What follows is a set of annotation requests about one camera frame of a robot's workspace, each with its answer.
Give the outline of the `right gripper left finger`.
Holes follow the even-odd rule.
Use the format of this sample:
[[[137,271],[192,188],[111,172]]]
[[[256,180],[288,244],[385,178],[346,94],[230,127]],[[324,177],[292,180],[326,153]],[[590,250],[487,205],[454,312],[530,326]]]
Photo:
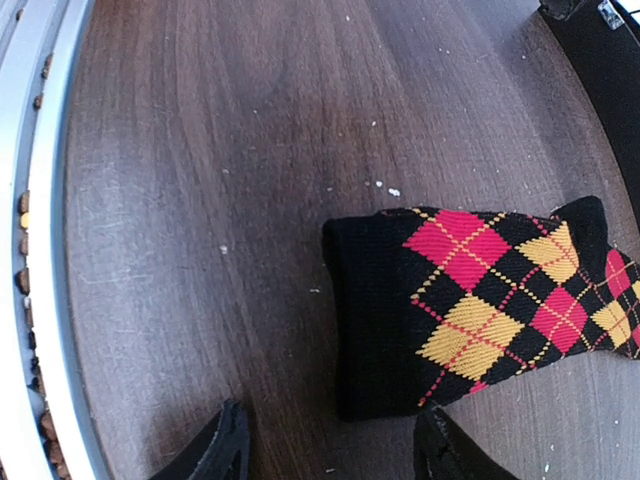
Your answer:
[[[246,411],[226,400],[193,440],[151,480],[248,479],[250,430]]]

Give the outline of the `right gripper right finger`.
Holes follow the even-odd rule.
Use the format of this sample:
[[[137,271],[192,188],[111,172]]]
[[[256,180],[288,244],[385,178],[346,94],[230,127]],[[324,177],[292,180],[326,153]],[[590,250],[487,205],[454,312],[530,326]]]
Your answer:
[[[413,434],[416,479],[517,480],[489,457],[441,408],[423,411]]]

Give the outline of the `black red orange argyle sock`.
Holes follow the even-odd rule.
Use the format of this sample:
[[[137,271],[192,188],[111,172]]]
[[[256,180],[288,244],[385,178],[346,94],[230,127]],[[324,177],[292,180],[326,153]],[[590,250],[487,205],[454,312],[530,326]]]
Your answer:
[[[337,315],[337,411],[412,416],[569,356],[639,356],[639,265],[601,200],[542,218],[434,207],[322,229]]]

